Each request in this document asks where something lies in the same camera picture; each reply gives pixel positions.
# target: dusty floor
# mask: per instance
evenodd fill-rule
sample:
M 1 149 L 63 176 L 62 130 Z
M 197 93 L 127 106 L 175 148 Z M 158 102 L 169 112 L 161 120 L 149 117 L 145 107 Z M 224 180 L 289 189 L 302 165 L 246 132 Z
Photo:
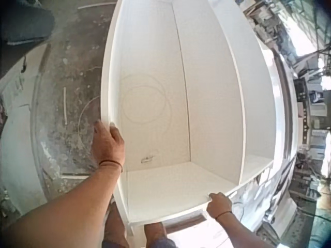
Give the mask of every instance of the dusty floor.
M 92 125 L 99 118 L 103 53 L 115 5 L 77 8 L 100 2 L 42 1 L 43 7 L 54 14 L 55 28 L 47 41 L 50 52 L 36 88 L 32 129 L 36 137 L 37 166 L 43 171 L 48 199 L 79 182 L 61 179 L 62 173 L 93 171 L 89 152 Z

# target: wrist bracelet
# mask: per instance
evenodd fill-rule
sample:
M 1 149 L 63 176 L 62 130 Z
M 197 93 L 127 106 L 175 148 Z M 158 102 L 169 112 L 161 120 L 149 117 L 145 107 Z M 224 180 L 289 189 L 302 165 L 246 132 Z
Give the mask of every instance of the wrist bracelet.
M 226 211 L 226 212 L 224 212 L 224 213 L 219 214 L 219 215 L 215 218 L 215 220 L 217 220 L 219 217 L 221 217 L 223 214 L 226 214 L 226 213 L 232 213 L 232 211 Z
M 104 162 L 110 162 L 110 163 L 115 163 L 115 164 L 117 164 L 117 165 L 119 165 L 120 167 L 121 167 L 121 173 L 123 172 L 123 166 L 120 164 L 120 163 L 118 163 L 118 162 L 116 162 L 116 161 L 114 161 L 114 160 L 102 160 L 100 163 L 99 163 L 99 167 L 101 167 L 102 165 L 102 163 L 104 163 Z

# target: white strip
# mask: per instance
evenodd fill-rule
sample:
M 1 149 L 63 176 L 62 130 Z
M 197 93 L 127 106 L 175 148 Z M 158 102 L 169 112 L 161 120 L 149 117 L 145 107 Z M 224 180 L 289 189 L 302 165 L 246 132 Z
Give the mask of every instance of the white strip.
M 86 9 L 86 8 L 91 8 L 91 7 L 98 7 L 98 6 L 104 6 L 104 5 L 115 5 L 116 3 L 111 2 L 111 3 L 100 3 L 100 4 L 90 4 L 90 5 L 85 5 L 78 7 L 77 9 Z
M 67 100 L 66 100 L 67 88 L 63 87 L 63 113 L 64 113 L 64 125 L 68 125 L 67 120 Z

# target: jeans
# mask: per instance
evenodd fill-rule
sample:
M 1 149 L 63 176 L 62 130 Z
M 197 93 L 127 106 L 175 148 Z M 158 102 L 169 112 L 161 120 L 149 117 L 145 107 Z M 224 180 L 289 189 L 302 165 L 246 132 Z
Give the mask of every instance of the jeans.
M 104 240 L 102 242 L 102 248 L 121 248 L 121 246 Z M 162 238 L 154 241 L 149 248 L 176 248 L 176 244 L 171 239 Z

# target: leg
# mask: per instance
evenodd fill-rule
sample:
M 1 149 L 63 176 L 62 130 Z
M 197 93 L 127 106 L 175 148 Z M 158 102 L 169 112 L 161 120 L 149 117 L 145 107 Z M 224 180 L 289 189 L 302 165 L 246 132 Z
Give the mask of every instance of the leg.
M 162 222 L 145 225 L 144 229 L 147 239 L 146 248 L 176 248 L 174 241 L 167 238 Z
M 116 203 L 110 205 L 110 212 L 104 226 L 103 248 L 129 248 L 125 238 L 125 227 Z

